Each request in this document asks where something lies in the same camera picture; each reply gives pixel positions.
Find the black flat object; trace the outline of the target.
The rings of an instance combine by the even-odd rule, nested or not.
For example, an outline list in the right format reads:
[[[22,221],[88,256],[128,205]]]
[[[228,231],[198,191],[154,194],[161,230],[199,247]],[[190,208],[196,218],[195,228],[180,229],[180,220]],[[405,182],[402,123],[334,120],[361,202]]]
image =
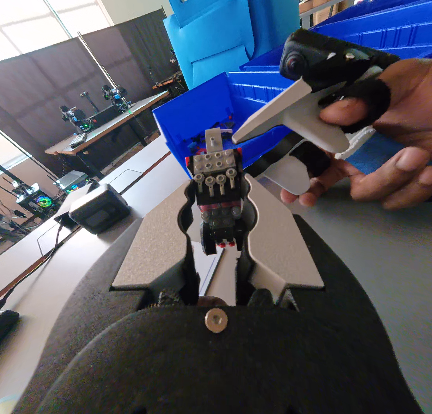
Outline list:
[[[19,320],[19,313],[11,310],[0,312],[0,343],[8,336]]]

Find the black device with green lights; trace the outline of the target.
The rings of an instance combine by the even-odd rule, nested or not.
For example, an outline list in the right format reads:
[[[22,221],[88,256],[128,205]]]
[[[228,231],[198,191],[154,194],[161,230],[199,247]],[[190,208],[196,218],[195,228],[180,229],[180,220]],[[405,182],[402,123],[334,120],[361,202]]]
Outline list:
[[[120,112],[125,112],[131,107],[131,102],[127,101],[128,92],[124,87],[115,86],[111,88],[109,85],[104,85],[101,89],[103,97],[110,100]]]

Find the blue felt bag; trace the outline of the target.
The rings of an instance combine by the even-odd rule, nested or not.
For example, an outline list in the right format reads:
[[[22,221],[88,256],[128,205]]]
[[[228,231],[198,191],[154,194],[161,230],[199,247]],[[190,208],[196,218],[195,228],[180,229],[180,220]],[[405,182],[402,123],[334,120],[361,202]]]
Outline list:
[[[164,25],[189,89],[283,44],[299,0],[169,0]]]

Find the wooden background desk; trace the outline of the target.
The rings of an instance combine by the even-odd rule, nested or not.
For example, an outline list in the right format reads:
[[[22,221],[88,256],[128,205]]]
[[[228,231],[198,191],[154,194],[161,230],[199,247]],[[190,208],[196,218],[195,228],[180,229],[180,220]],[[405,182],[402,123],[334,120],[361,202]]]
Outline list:
[[[53,155],[53,156],[73,156],[77,157],[79,160],[87,168],[87,172],[91,173],[92,177],[97,177],[98,179],[103,179],[104,175],[101,173],[95,165],[89,161],[88,158],[84,157],[84,151],[95,142],[100,141],[103,137],[108,134],[113,133],[115,130],[120,128],[123,125],[128,125],[132,130],[134,135],[137,137],[139,142],[145,147],[148,143],[143,136],[138,133],[138,129],[132,124],[132,121],[135,121],[137,125],[140,125],[138,121],[137,115],[141,114],[143,111],[149,109],[155,103],[161,101],[165,97],[169,95],[168,91],[163,91],[161,93],[156,94],[155,96],[148,97],[146,99],[138,101],[132,108],[127,109],[125,113],[121,113],[116,116],[109,122],[103,124],[102,126],[97,127],[96,129],[90,131],[87,134],[86,140],[82,142],[79,146],[75,148],[70,147],[70,143],[73,140],[73,137],[70,136],[59,143],[47,148],[45,153]]]

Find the bright window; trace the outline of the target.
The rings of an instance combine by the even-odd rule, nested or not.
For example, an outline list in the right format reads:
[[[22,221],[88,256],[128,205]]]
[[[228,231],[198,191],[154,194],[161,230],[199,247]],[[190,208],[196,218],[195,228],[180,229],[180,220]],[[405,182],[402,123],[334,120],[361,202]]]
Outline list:
[[[0,59],[113,25],[101,0],[0,0]]]

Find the blue plastic bin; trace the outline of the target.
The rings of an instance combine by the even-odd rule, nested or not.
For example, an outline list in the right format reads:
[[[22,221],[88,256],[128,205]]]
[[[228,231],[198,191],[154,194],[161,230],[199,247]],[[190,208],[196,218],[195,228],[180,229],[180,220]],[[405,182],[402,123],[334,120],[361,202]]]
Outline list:
[[[382,50],[400,59],[431,58],[431,0],[361,2],[312,27],[318,34]],[[293,84],[279,74],[283,45],[222,73],[153,110],[166,145],[185,159],[203,152],[204,131],[229,119],[237,130],[247,118]]]

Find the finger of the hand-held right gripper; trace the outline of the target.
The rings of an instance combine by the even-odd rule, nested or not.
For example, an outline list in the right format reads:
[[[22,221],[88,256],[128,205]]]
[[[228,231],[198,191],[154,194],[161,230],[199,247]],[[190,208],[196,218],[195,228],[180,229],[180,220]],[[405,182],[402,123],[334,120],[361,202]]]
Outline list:
[[[294,195],[301,195],[309,188],[307,167],[291,151],[304,143],[297,133],[288,133],[268,152],[251,164],[252,177],[266,177]]]
[[[232,141],[240,144],[260,136],[278,125],[284,125],[316,146],[332,153],[342,153],[349,141],[339,126],[329,125],[319,118],[319,101],[338,91],[345,82],[312,93],[312,88],[299,79],[289,88],[253,113],[233,134]]]

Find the grey desk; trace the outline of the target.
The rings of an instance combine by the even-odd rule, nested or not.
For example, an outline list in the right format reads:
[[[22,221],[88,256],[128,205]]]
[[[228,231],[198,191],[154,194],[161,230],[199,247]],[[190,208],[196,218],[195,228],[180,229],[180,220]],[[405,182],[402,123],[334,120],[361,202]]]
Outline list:
[[[17,328],[1,344],[1,413],[11,413],[39,363],[67,299],[89,268],[137,218],[186,181],[163,137],[104,178],[132,215],[100,236],[79,230],[51,260],[23,281],[5,308]],[[431,204],[385,211],[350,199],[342,181],[300,215],[361,283],[392,341],[402,372],[425,413],[431,413]]]

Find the person's right hand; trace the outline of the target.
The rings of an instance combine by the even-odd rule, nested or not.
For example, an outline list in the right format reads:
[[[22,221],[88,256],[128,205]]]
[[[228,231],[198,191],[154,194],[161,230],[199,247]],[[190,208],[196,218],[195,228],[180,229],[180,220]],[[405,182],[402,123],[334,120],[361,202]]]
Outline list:
[[[311,179],[307,192],[294,195],[281,190],[284,204],[298,200],[302,206],[314,206],[322,194],[344,178],[350,180],[350,195],[354,201],[379,201],[386,210],[412,207],[431,198],[431,59],[401,60],[389,66],[379,78],[391,91],[391,103],[373,126],[401,143],[402,150],[368,175],[329,153],[330,167]]]

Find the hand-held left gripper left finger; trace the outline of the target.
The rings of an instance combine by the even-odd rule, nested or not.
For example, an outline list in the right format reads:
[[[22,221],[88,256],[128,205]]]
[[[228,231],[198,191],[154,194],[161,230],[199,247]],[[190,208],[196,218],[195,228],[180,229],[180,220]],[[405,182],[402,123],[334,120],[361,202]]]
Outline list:
[[[113,280],[116,290],[172,288],[198,291],[191,239],[195,190],[189,180],[143,218]]]

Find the brick instruction booklet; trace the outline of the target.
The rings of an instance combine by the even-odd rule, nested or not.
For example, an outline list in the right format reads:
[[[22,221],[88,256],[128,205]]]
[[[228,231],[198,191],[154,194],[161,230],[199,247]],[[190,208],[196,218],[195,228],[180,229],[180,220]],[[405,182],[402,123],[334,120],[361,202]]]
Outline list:
[[[193,242],[195,269],[200,277],[199,296],[214,296],[235,306],[235,267],[240,252],[236,247],[218,248],[215,255],[205,255]]]

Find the toy brick vehicle model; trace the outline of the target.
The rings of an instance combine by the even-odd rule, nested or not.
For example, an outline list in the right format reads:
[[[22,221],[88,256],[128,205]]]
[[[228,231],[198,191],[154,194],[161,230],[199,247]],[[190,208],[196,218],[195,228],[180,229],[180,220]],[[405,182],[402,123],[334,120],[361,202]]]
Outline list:
[[[192,140],[191,156],[185,158],[201,211],[201,244],[206,255],[217,247],[242,249],[246,232],[242,218],[241,148],[224,148],[232,129],[212,127]]]

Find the black curtain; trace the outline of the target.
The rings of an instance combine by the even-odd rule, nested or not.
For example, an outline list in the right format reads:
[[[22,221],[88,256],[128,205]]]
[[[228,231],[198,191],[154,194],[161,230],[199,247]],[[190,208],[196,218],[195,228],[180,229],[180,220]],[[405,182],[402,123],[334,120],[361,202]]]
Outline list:
[[[86,34],[85,41],[117,85],[135,103],[155,94],[153,85],[174,74],[171,44],[162,9]],[[77,107],[92,115],[80,97],[89,92],[103,110],[110,105],[101,88],[108,84],[78,38],[1,61],[0,128],[54,174],[61,162],[45,150],[76,129],[61,119],[59,107]]]

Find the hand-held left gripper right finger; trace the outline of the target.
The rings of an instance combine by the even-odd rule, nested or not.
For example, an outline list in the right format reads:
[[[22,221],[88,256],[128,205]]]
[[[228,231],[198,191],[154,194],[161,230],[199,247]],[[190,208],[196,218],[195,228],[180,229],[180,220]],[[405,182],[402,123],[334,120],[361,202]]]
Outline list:
[[[322,289],[324,282],[291,211],[251,175],[241,181],[244,241],[237,261],[237,305],[267,289],[279,303],[290,288]]]

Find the black hard case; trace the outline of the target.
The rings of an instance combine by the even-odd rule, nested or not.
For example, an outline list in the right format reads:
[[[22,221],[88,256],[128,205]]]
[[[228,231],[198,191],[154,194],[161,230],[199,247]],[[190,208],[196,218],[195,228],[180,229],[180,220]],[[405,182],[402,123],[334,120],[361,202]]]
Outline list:
[[[92,234],[100,234],[131,213],[127,201],[110,184],[101,184],[75,201],[69,217]]]

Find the computer case with rainbow fan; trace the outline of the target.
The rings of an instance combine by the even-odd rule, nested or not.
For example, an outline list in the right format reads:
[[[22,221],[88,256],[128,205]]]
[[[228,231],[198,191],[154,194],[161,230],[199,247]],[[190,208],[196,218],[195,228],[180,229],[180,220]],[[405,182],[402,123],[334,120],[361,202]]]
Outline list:
[[[56,200],[41,190],[38,183],[31,186],[18,183],[14,192],[16,203],[41,220],[49,219],[58,209]]]

